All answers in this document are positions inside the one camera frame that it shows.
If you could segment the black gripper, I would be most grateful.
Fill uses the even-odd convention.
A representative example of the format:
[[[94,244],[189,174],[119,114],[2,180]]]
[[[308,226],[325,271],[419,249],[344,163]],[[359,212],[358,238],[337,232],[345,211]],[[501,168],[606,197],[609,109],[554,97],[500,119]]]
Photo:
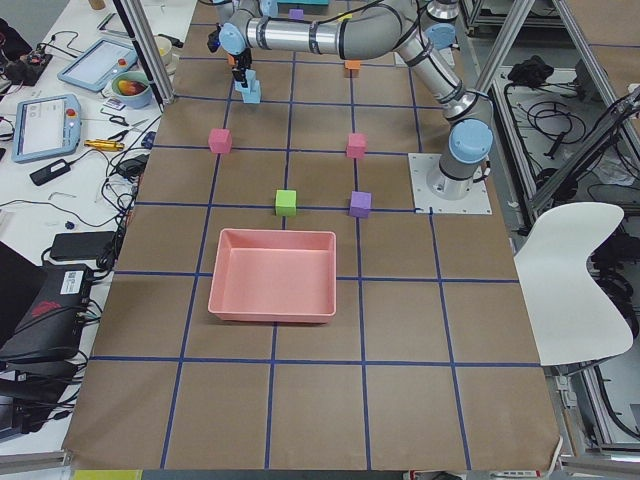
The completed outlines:
[[[247,71],[251,68],[252,55],[251,49],[245,48],[239,54],[232,54],[234,60],[232,66],[232,75],[236,82],[240,84],[247,84]]]

